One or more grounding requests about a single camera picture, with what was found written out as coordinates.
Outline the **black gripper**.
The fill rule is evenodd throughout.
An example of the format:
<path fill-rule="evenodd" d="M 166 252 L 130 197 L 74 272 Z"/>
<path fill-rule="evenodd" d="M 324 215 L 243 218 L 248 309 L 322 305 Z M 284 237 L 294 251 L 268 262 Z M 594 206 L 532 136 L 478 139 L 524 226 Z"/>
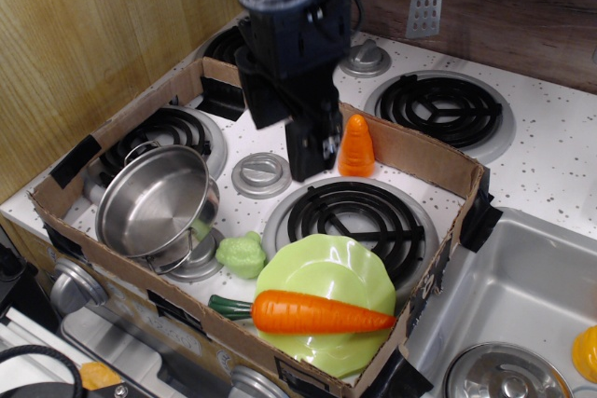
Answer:
<path fill-rule="evenodd" d="M 292 120 L 285 127 L 292 178 L 303 182 L 336 160 L 342 135 L 333 66 L 351 37 L 350 0 L 307 0 L 283 9 L 248 8 L 235 52 L 243 96 L 257 129 L 290 117 L 272 83 L 287 81 Z"/>

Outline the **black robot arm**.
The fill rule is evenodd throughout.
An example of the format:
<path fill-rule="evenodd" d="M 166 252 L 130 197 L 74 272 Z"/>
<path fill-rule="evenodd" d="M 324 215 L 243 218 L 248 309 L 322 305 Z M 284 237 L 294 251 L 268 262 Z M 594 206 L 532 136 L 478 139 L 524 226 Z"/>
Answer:
<path fill-rule="evenodd" d="M 342 117 L 333 74 L 360 0 L 238 1 L 248 14 L 235 53 L 246 105 L 259 129 L 285 123 L 291 175 L 303 182 L 335 164 Z"/>

